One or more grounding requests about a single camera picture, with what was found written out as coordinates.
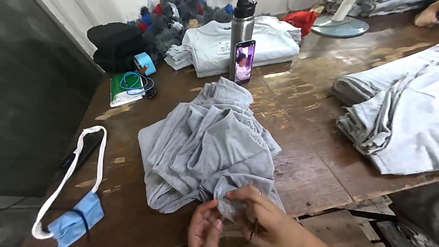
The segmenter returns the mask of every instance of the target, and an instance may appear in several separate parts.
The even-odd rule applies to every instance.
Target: blue cable
[[[126,76],[127,75],[134,75],[134,76],[136,76],[137,77],[137,81],[133,84],[133,85],[128,85],[128,83],[126,83]],[[144,79],[145,79],[145,81],[146,81],[146,85],[144,85],[144,86],[141,86],[141,87],[133,87],[134,85],[136,85],[139,81],[141,82],[142,81],[142,78],[141,77],[143,77]],[[149,87],[149,88],[147,88],[147,89],[145,89],[145,87],[148,85],[148,80],[150,80],[151,82],[152,82],[152,85]],[[125,74],[123,74],[123,77],[122,77],[122,79],[120,80],[120,84],[119,84],[119,86],[121,87],[121,88],[123,88],[123,89],[126,89],[126,94],[128,94],[128,95],[137,95],[137,94],[142,94],[142,93],[144,93],[144,92],[146,92],[146,91],[148,91],[148,90],[151,90],[152,89],[152,87],[154,86],[154,80],[152,80],[151,78],[149,78],[149,77],[145,77],[144,75],[142,75],[142,74],[140,74],[139,72],[126,72]],[[141,91],[141,92],[138,92],[138,93],[134,93],[134,94],[130,94],[130,90],[134,90],[134,89],[143,89],[143,91]]]

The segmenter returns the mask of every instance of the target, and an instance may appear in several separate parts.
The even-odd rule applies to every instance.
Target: label on t-shirt
[[[221,51],[230,51],[230,42],[219,42],[219,49]]]

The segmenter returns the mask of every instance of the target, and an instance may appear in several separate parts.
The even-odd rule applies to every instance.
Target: scissors
[[[249,238],[249,242],[251,242],[253,236],[255,235],[255,233],[258,231],[258,225],[259,225],[259,221],[258,219],[255,220],[255,222],[253,222],[252,226],[250,227],[250,229],[252,230],[250,232],[250,238]]]

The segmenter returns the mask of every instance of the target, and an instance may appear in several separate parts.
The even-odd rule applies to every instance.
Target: wooden table
[[[253,70],[244,85],[253,95],[251,109],[283,151],[274,158],[276,188],[292,216],[436,182],[438,173],[380,175],[337,129],[342,103],[330,92],[337,78],[394,61],[439,42],[439,29],[412,26],[414,13],[367,19],[368,33],[332,39],[310,33],[292,63]],[[163,118],[180,102],[194,99],[204,83],[193,67],[175,72],[165,63],[151,76],[158,88],[152,98],[110,108],[108,79],[98,88],[81,128],[108,130],[104,180],[99,187],[105,217],[91,230],[91,246],[161,246],[186,242],[186,229],[197,203],[161,214],[146,203],[144,170],[137,133]],[[93,186],[97,152],[66,184],[55,206],[74,206]],[[44,225],[59,213],[51,212]],[[88,243],[84,238],[73,246]],[[24,246],[56,246],[27,238]]]

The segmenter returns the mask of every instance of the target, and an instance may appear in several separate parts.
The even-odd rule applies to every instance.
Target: red yarn
[[[147,28],[148,28],[148,24],[143,23],[143,22],[141,22],[141,23],[139,24],[139,29],[140,29],[140,31],[142,31],[142,33],[145,32],[145,30],[146,30]]]
[[[204,12],[204,8],[199,2],[197,3],[197,12],[199,15],[203,15]]]
[[[162,4],[161,3],[157,4],[157,6],[155,6],[155,8],[152,10],[152,12],[155,13],[156,15],[158,15],[158,16],[161,16],[162,12],[163,12]]]
[[[282,21],[301,28],[300,32],[302,33],[303,37],[311,32],[311,27],[313,26],[316,18],[317,14],[314,11],[299,11],[285,16]]]

